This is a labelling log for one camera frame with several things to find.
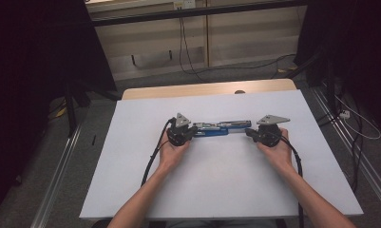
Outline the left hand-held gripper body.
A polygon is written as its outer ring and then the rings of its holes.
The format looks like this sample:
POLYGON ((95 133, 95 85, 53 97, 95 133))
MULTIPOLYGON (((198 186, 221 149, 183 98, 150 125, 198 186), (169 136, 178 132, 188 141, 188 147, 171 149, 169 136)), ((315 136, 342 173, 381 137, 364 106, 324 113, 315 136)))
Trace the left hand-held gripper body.
POLYGON ((190 120, 178 113, 167 130, 168 140, 175 146, 182 146, 192 138, 190 120))

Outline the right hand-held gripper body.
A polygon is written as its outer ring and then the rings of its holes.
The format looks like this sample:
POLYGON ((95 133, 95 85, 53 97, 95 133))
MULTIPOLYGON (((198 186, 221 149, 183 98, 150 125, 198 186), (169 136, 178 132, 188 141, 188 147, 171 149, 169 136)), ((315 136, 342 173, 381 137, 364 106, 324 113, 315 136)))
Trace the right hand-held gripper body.
POLYGON ((275 115, 266 115, 257 121, 258 141, 268 147, 276 146, 282 136, 278 124, 289 122, 289 118, 278 117, 275 115))

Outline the blue stapler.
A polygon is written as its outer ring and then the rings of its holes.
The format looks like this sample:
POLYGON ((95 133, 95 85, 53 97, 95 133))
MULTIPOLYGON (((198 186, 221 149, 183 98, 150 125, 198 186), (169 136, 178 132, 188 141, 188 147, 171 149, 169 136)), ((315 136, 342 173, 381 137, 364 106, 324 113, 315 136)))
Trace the blue stapler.
POLYGON ((251 127, 250 121, 228 121, 218 123, 194 123, 198 129, 196 137, 225 136, 229 133, 237 133, 245 128, 251 127))

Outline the person's right hand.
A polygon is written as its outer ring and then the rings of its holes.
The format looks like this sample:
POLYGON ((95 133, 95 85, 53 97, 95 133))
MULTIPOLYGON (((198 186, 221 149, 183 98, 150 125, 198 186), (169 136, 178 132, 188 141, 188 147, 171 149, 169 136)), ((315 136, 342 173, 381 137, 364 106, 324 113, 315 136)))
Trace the person's right hand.
POLYGON ((265 158, 278 174, 284 175, 286 173, 295 172, 292 164, 292 150, 285 142, 279 142, 274 147, 268 147, 258 142, 257 148, 264 154, 265 158))

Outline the person's left hand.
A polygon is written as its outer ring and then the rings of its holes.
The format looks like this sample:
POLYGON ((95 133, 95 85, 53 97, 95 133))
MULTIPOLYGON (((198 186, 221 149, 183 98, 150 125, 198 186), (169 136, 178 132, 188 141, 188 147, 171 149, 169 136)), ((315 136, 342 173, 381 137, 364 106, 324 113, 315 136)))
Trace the person's left hand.
POLYGON ((184 145, 175 146, 169 142, 167 134, 164 134, 162 136, 162 145, 160 146, 158 170, 165 174, 171 172, 180 163, 189 145, 190 142, 186 142, 184 145))

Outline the white table board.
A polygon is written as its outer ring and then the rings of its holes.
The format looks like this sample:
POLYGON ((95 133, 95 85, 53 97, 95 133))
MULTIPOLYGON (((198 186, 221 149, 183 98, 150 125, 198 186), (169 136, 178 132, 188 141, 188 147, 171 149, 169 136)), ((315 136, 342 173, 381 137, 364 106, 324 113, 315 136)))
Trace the white table board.
MULTIPOLYGON (((298 90, 119 101, 81 219, 111 218, 140 188, 165 123, 177 113, 194 123, 284 117, 303 178, 348 216, 362 209, 298 90)), ((294 217, 297 201, 244 133, 195 138, 168 176, 149 219, 294 217)))

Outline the black metal stand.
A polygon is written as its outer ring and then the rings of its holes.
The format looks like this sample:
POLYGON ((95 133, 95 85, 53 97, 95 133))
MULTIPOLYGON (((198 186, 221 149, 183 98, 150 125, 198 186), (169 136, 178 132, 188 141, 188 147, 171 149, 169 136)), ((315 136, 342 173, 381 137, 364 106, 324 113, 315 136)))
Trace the black metal stand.
POLYGON ((78 128, 78 122, 75 115, 74 105, 77 104, 79 107, 89 107, 91 105, 91 100, 87 95, 88 91, 92 91, 110 101, 120 101, 120 97, 99 88, 98 86, 87 83, 83 80, 67 80, 64 83, 65 86, 65 100, 67 106, 67 118, 69 133, 68 136, 71 137, 75 130, 78 128))
POLYGON ((329 110, 323 117, 317 119, 318 122, 328 117, 329 120, 321 123, 319 126, 331 124, 339 116, 339 109, 335 101, 335 79, 333 73, 333 61, 329 57, 326 50, 320 49, 316 51, 312 57, 302 63, 295 70, 292 70, 286 75, 287 79, 294 79, 297 75, 304 72, 306 75, 307 84, 309 86, 325 86, 327 99, 327 107, 329 110))

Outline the beige wooden cabinet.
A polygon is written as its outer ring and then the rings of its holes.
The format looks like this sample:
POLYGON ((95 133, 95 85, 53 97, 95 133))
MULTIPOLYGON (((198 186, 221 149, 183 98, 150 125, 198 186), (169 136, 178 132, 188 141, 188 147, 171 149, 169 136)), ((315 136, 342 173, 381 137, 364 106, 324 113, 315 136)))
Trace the beige wooden cabinet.
MULTIPOLYGON (((87 0, 91 19, 176 10, 174 0, 87 0)), ((196 0, 217 7, 269 0, 196 0)), ((95 28, 116 81, 273 59, 296 52, 307 7, 264 9, 95 28), (168 51, 172 50, 173 59, 168 51), (136 65, 132 64, 135 56, 136 65)))

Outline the person's grey trousers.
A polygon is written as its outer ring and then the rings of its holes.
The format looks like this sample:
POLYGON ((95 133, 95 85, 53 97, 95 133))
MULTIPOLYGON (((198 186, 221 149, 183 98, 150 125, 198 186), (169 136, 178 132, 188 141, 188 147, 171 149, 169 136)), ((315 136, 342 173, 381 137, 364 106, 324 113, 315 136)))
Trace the person's grey trousers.
POLYGON ((273 219, 168 221, 166 228, 276 228, 273 219))

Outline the black metal beam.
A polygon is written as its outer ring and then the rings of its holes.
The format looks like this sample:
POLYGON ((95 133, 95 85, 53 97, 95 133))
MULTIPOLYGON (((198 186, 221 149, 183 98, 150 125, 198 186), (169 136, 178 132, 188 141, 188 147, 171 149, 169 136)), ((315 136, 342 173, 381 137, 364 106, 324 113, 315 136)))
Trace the black metal beam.
POLYGON ((177 9, 162 12, 151 12, 137 15, 113 16, 101 19, 93 19, 90 23, 92 27, 114 26, 122 24, 132 24, 149 21, 159 21, 167 19, 178 19, 186 17, 215 15, 223 13, 244 12, 252 10, 274 10, 291 7, 307 6, 309 0, 269 0, 263 2, 235 4, 227 6, 206 7, 198 9, 177 9))

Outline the narrow black curtain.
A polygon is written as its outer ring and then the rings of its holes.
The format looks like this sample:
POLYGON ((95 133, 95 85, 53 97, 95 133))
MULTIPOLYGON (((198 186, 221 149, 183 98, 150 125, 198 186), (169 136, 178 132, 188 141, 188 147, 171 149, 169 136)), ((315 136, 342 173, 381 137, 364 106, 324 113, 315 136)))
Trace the narrow black curtain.
POLYGON ((381 0, 308 0, 294 62, 312 86, 331 72, 381 126, 381 0))

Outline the wide black curtain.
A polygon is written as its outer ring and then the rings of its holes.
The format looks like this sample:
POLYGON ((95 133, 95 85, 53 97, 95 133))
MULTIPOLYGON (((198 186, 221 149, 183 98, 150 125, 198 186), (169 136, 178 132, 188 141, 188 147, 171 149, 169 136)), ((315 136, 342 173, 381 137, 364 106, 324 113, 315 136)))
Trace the wide black curtain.
POLYGON ((48 124, 50 103, 115 82, 85 0, 0 0, 0 205, 48 124))

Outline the aluminium floor rail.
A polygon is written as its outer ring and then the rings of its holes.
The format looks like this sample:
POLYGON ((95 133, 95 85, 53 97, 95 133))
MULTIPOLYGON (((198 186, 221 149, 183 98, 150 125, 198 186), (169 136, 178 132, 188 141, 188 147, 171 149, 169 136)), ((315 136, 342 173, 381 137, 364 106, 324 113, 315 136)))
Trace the aluminium floor rail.
POLYGON ((40 203, 30 228, 46 228, 51 210, 57 199, 57 195, 62 185, 62 181, 67 171, 67 166, 70 157, 75 149, 76 143, 79 140, 81 126, 78 125, 67 138, 66 146, 61 155, 56 170, 53 173, 48 189, 40 203))
MULTIPOLYGON (((329 110, 325 98, 326 92, 321 88, 313 88, 312 92, 316 102, 323 110, 323 115, 320 116, 323 117, 329 110)), ((328 117, 325 117, 317 124, 319 127, 331 127, 352 156, 352 190, 357 191, 359 187, 358 174, 361 173, 381 202, 381 159, 380 162, 376 162, 369 158, 370 154, 381 152, 381 130, 374 121, 370 121, 369 117, 365 117, 360 112, 356 102, 337 96, 335 101, 339 111, 349 110, 351 117, 341 119, 338 116, 334 122, 319 126, 329 120, 328 117)))

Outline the white wall socket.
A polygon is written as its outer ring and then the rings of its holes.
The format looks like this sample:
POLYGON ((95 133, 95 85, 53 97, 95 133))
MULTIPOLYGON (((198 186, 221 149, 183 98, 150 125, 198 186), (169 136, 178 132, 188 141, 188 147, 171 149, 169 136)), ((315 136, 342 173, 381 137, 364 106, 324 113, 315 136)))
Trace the white wall socket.
POLYGON ((196 7, 196 0, 174 0, 173 7, 175 10, 189 10, 196 7))

